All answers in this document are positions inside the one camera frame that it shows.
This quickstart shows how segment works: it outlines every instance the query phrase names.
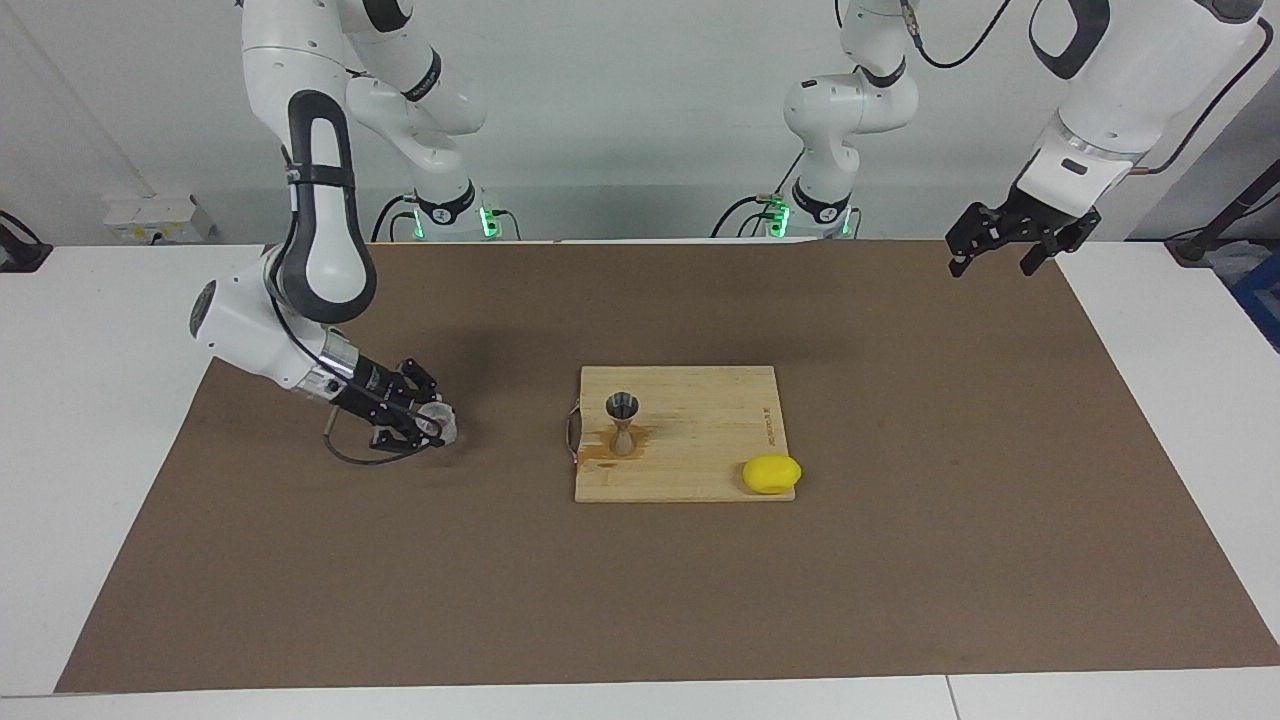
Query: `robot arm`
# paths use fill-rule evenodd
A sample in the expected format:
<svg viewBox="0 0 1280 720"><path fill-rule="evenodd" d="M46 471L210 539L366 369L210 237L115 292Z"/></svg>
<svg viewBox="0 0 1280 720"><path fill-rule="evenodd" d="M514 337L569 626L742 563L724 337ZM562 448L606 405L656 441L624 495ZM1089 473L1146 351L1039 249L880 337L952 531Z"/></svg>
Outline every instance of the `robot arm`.
<svg viewBox="0 0 1280 720"><path fill-rule="evenodd" d="M787 127L804 142L791 188L791 227L800 234L829 236L845 220L859 168L851 137L904 127L919 106L900 0L855 0L844 26L854 72L805 79L786 99Z"/></svg>
<svg viewBox="0 0 1280 720"><path fill-rule="evenodd" d="M488 113L479 86L445 64L413 14L388 3L383 17L343 0L343 27L371 77L347 86L355 118L408 163L429 238L485 240L495 232L452 137L479 132Z"/></svg>
<svg viewBox="0 0 1280 720"><path fill-rule="evenodd" d="M1119 184L1230 64L1262 0L1042 0L1036 55L1071 82L1032 159L996 209L975 202L947 233L951 273L1009 242L1034 242L1032 274L1074 252L1101 222L1094 204Z"/></svg>
<svg viewBox="0 0 1280 720"><path fill-rule="evenodd" d="M192 337L215 356L369 421L370 447L393 452L389 460L452 442L453 411L439 402L435 380L413 360L390 370L325 325L360 315L378 283L356 214L349 78L340 60L344 31L355 32L357 47L362 33L376 33L367 44L375 50L366 49L370 67L397 82L416 73L406 96L421 100L447 87L430 46L415 54L402 42L381 38L408 24L411 8L404 5L248 0L246 87L253 113L284 146L293 223L284 245L209 283L191 315ZM460 122L442 115L445 123Z"/></svg>

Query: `brown paper mat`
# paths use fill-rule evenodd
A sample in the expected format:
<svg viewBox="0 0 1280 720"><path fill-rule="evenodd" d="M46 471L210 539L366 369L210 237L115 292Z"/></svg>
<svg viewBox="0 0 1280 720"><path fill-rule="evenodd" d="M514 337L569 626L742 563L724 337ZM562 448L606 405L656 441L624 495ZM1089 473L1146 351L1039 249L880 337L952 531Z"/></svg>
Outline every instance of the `brown paper mat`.
<svg viewBox="0 0 1280 720"><path fill-rule="evenodd" d="M347 468L325 406L215 363L58 691L1280 664L1053 266L375 251L348 333L435 373L463 439ZM776 365L800 498L576 505L564 415L593 364Z"/></svg>

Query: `white wall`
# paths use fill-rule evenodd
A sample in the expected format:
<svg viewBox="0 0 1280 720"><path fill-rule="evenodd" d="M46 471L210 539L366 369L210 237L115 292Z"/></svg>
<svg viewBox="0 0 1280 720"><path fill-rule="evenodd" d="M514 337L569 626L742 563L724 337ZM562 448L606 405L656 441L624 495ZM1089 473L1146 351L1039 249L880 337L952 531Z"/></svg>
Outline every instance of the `white wall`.
<svg viewBox="0 0 1280 720"><path fill-rule="evenodd" d="M1280 159L1280 74L1231 122L1134 231L1144 238L1198 228ZM1280 191L1280 186L1271 192ZM1226 238L1280 238L1280 202L1231 225Z"/></svg>
<svg viewBox="0 0 1280 720"><path fill-rule="evenodd" d="M276 142L248 110L230 0L5 5L146 184L195 193L225 241L279 240ZM996 5L927 5L932 53L961 53ZM1015 3L957 70L913 64L918 120L859 141L864 236L938 237L970 201L1004 197L1065 92L1028 47L1033 5ZM772 190L794 158L797 141L781 117L790 83L849 69L831 4L819 0L436 0L419 12L439 26L442 54L488 88L489 123L461 145L477 182L499 191L530 237L705 234L728 202ZM59 100L65 94L17 58L35 61L10 42L17 31L6 23L0 13L0 204L55 243L106 242L100 196L137 182L104 159L101 142L83 138L83 123ZM1179 170L1106 199L1098 237L1126 237L1277 58L1224 102ZM353 135L367 227L407 176L376 137L358 127Z"/></svg>

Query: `lemon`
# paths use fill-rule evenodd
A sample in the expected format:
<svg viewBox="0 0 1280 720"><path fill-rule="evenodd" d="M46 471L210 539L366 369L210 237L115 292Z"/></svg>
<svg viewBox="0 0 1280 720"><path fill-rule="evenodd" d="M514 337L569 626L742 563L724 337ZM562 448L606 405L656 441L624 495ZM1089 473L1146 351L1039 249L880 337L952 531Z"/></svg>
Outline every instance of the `lemon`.
<svg viewBox="0 0 1280 720"><path fill-rule="evenodd" d="M742 468L742 482L751 492L782 495L800 482L800 464L786 455L762 455Z"/></svg>

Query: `wooden cutting board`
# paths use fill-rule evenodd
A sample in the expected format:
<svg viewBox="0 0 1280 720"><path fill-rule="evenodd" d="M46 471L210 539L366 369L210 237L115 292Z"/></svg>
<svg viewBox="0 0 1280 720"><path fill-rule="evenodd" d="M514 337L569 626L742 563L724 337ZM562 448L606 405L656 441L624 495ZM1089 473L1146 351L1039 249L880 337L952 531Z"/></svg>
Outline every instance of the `wooden cutting board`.
<svg viewBox="0 0 1280 720"><path fill-rule="evenodd" d="M605 400L640 401L635 451L609 450L617 432ZM787 502L742 484L742 465L787 455L772 366L582 368L577 502Z"/></svg>

